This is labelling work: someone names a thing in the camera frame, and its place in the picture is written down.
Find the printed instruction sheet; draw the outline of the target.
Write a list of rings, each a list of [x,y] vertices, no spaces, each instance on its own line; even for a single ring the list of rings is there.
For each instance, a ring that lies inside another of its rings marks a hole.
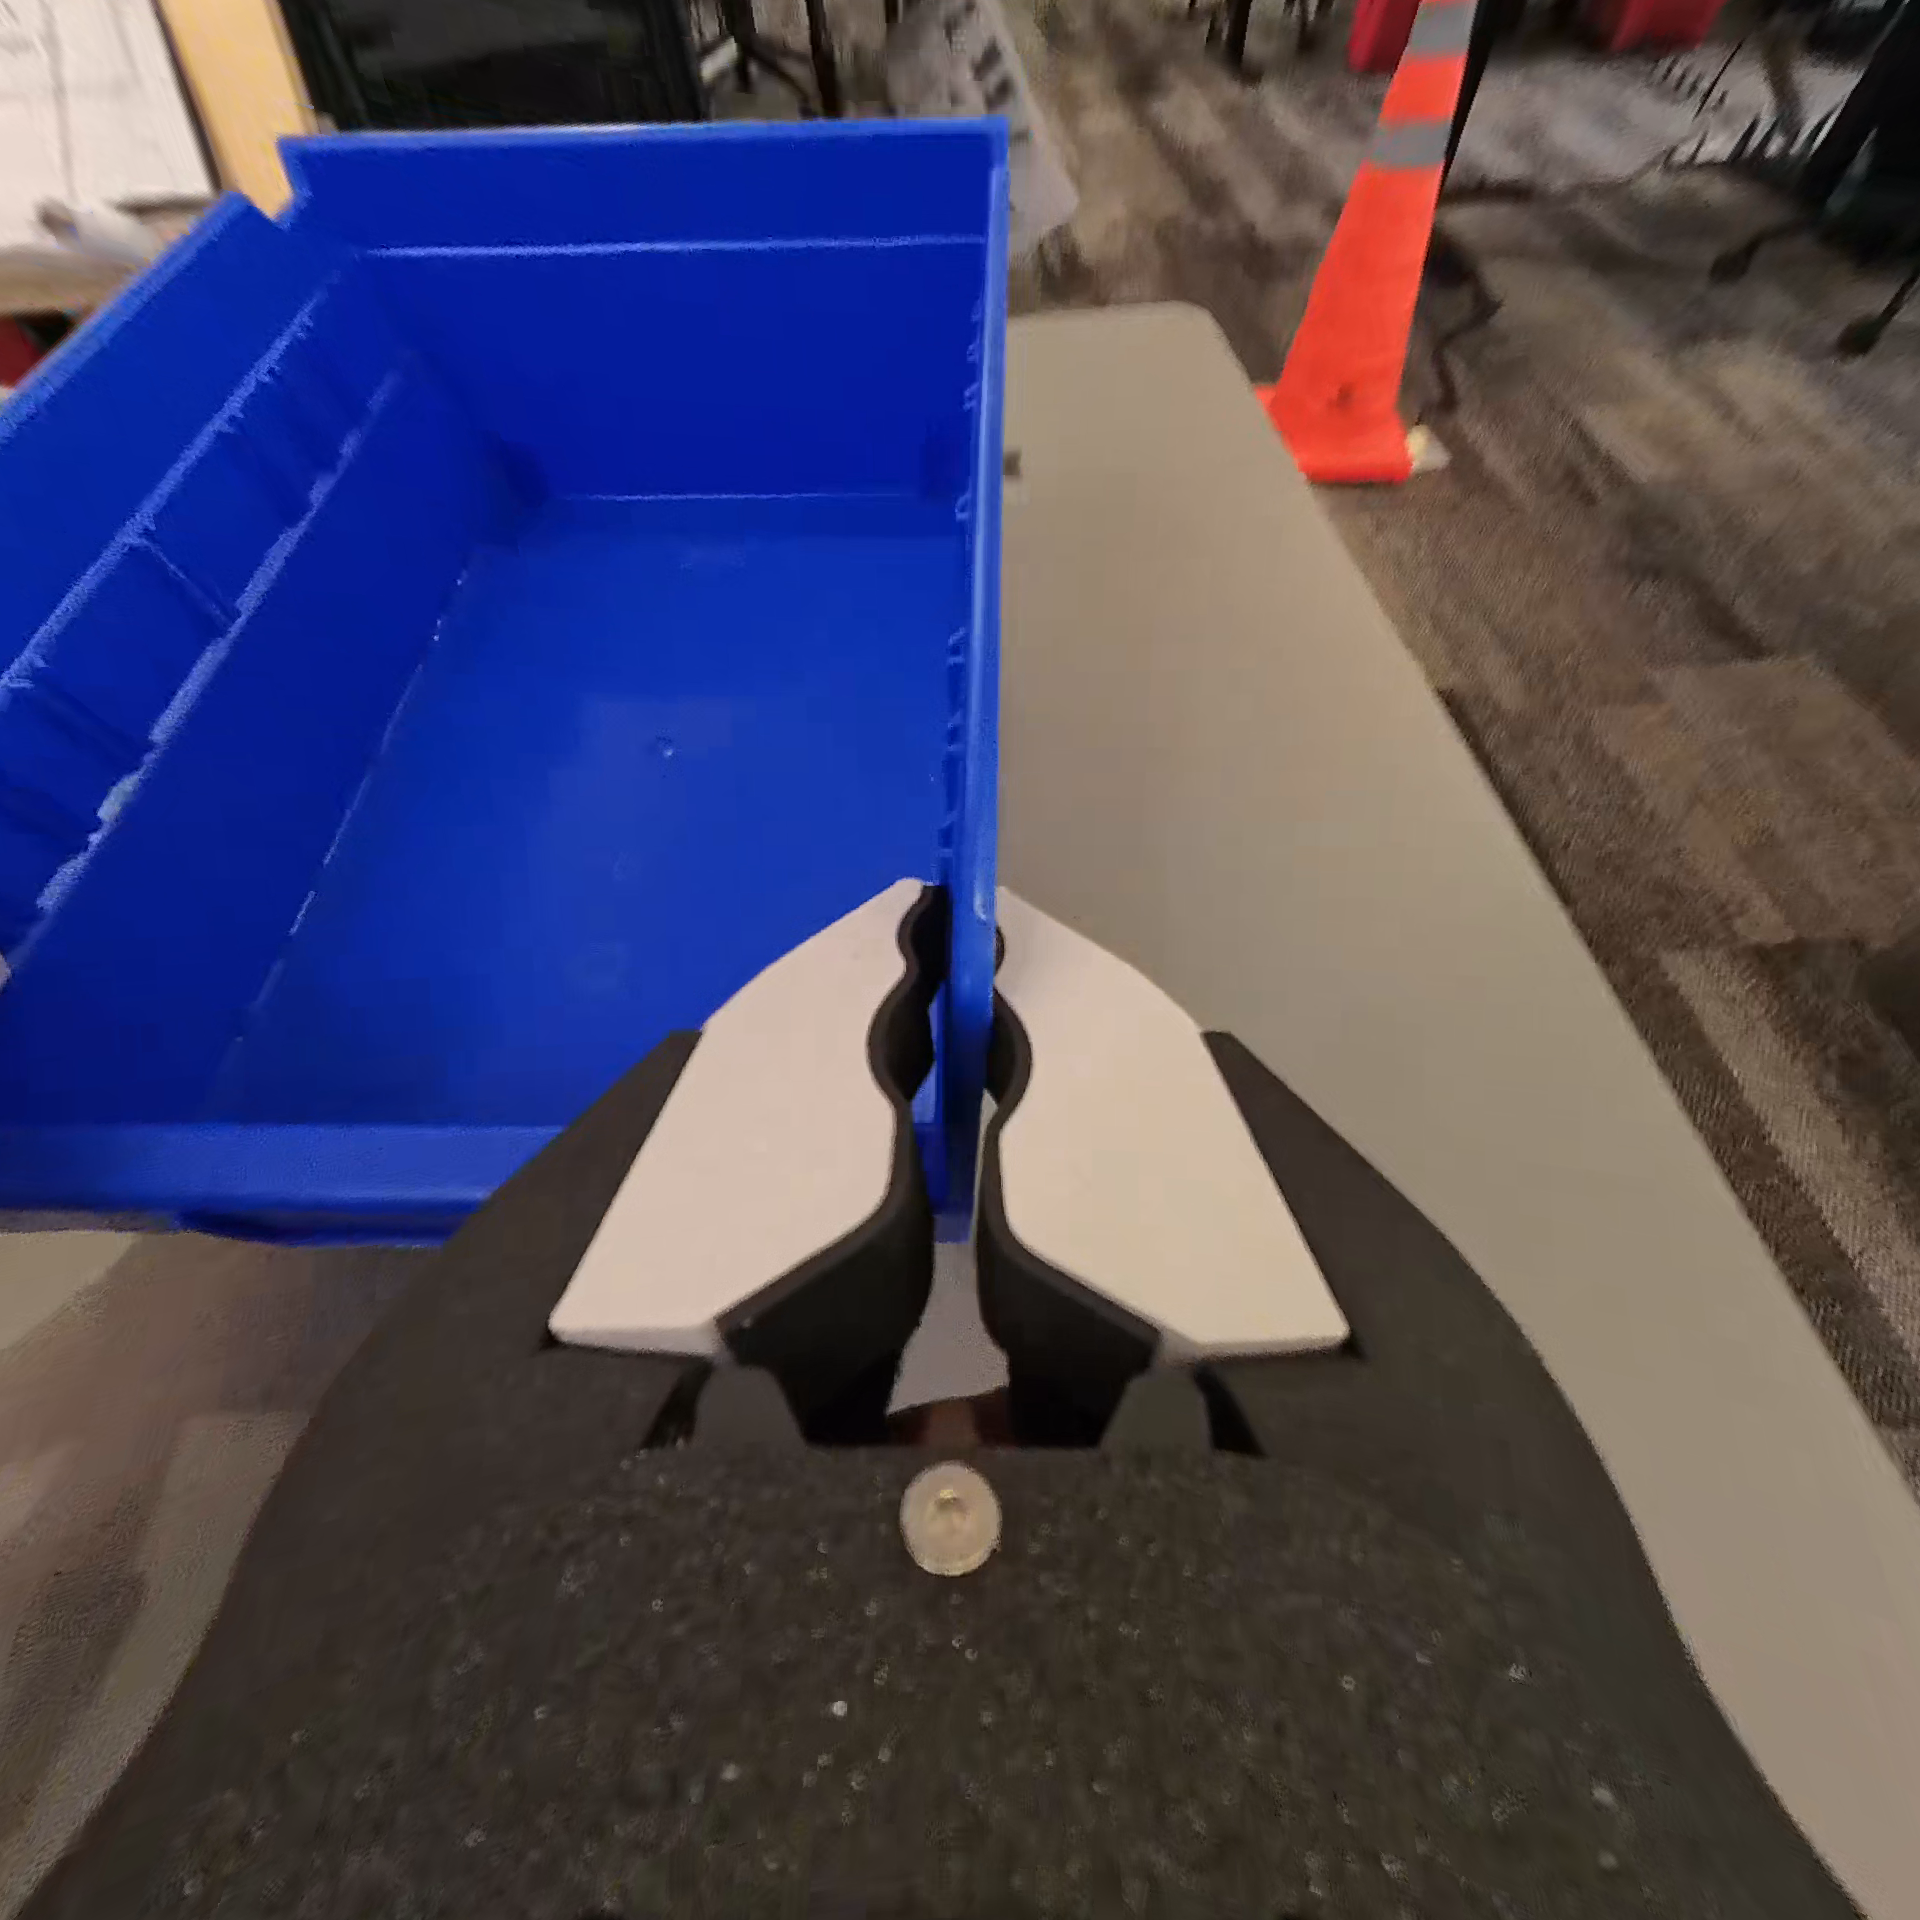
[[[3,243],[42,205],[145,212],[219,193],[154,3],[3,5]]]

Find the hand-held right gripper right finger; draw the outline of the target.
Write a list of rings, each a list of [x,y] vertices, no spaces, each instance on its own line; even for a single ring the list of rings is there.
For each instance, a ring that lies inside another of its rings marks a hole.
[[[1006,888],[988,1094],[976,1299],[1026,1445],[1098,1443],[1156,1371],[1351,1342],[1202,1027]]]

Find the blue storage bin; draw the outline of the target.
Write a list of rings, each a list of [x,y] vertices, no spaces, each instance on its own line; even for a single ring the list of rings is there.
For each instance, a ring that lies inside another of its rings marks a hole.
[[[995,973],[1000,116],[292,140],[4,401],[4,1214],[448,1236],[883,887]]]

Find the orange traffic cone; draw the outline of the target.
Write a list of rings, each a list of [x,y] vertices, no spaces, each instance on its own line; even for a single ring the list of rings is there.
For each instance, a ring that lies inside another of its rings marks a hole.
[[[1402,382],[1474,17],[1474,3],[1422,3],[1283,372],[1258,391],[1314,484],[1400,484],[1412,473]]]

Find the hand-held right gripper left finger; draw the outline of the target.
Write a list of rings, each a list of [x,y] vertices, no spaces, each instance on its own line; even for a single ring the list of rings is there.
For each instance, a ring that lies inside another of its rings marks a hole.
[[[564,1349],[754,1373],[816,1447],[890,1440],[938,1264],[914,1101],[945,887],[898,880],[703,1027],[559,1302]]]

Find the laminated floor sheet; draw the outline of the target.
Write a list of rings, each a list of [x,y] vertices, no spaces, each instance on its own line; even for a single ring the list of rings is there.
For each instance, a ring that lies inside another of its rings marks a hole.
[[[1072,222],[1078,187],[1006,5],[898,5],[883,38],[883,75],[897,113],[1004,120],[1014,260],[1038,256]]]

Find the black office chair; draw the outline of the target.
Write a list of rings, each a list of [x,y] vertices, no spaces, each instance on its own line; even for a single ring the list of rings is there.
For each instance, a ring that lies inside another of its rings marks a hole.
[[[281,3],[336,129],[680,126],[708,116],[675,3]]]

